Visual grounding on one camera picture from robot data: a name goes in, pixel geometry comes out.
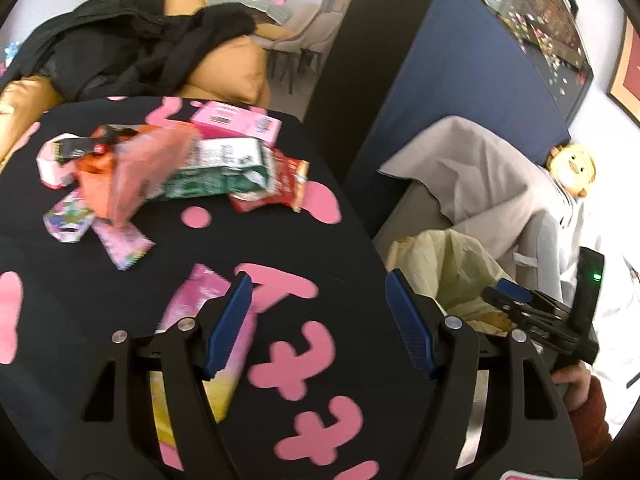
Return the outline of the red sleeve right forearm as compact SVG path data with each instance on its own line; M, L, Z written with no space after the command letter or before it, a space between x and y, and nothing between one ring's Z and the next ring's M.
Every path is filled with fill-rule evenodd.
M600 380L591 377L587 401L569 412L584 469L590 468L613 442L605 420L606 404Z

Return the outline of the right hand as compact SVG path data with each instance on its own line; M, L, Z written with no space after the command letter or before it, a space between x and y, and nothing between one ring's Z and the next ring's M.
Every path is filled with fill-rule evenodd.
M587 402L591 378L590 370L584 362L572 364L551 374L555 385L566 387L563 402L567 411L576 411Z

